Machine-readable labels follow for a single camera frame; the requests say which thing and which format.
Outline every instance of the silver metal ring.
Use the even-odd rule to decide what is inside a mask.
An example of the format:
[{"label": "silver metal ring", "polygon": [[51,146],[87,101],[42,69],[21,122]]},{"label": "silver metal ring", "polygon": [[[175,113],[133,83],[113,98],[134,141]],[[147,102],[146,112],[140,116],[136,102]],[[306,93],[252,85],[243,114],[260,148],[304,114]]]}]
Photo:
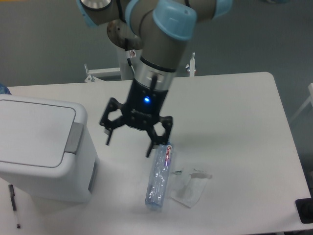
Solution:
[{"label": "silver metal ring", "polygon": [[88,8],[99,10],[108,6],[111,0],[81,0],[81,3]]},{"label": "silver metal ring", "polygon": [[155,89],[158,91],[167,91],[171,86],[173,78],[175,77],[174,72],[164,72],[156,70],[146,65],[142,61],[139,61],[135,73],[135,79],[137,80],[137,82],[146,87],[150,87],[152,77],[154,75],[157,76]]}]

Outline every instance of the plastic bottle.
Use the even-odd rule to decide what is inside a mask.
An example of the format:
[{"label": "plastic bottle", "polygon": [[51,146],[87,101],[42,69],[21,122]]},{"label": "plastic bottle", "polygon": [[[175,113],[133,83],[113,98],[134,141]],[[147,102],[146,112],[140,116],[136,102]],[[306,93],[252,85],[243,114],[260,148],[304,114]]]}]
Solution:
[{"label": "plastic bottle", "polygon": [[152,210],[163,206],[167,180],[170,174],[173,147],[160,144],[156,150],[150,172],[145,204]]},{"label": "plastic bottle", "polygon": [[11,94],[9,89],[0,83],[0,94]]}]

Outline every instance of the blue led light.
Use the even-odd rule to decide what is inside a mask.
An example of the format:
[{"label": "blue led light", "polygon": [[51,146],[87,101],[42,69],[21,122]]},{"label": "blue led light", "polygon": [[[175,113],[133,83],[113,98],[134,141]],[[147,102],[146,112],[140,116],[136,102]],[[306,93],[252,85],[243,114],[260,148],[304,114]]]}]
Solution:
[{"label": "blue led light", "polygon": [[143,101],[146,103],[146,104],[149,104],[150,103],[150,97],[146,96]]}]

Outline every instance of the gray floor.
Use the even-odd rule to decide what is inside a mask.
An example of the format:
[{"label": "gray floor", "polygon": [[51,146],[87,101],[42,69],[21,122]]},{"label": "gray floor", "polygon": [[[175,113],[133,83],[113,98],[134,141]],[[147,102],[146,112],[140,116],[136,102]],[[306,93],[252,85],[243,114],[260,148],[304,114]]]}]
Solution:
[{"label": "gray floor", "polygon": [[[230,13],[197,25],[178,76],[196,52],[198,75],[268,71],[287,118],[313,82],[313,0],[268,4],[235,0]],[[0,2],[0,82],[73,83],[90,69],[117,67],[106,25],[88,28],[74,0]],[[302,163],[313,160],[313,114],[292,129]]]}]

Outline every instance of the black pen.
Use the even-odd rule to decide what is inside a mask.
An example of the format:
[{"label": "black pen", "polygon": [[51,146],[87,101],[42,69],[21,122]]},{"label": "black pen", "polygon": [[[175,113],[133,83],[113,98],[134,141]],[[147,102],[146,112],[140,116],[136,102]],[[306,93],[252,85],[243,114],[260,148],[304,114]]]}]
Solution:
[{"label": "black pen", "polygon": [[21,224],[19,223],[18,212],[16,210],[16,204],[15,204],[15,200],[14,200],[15,193],[14,193],[13,185],[9,185],[9,191],[10,191],[10,197],[11,197],[13,213],[14,213],[14,217],[15,217],[15,221],[16,221],[16,227],[18,229],[20,229],[21,228]]}]

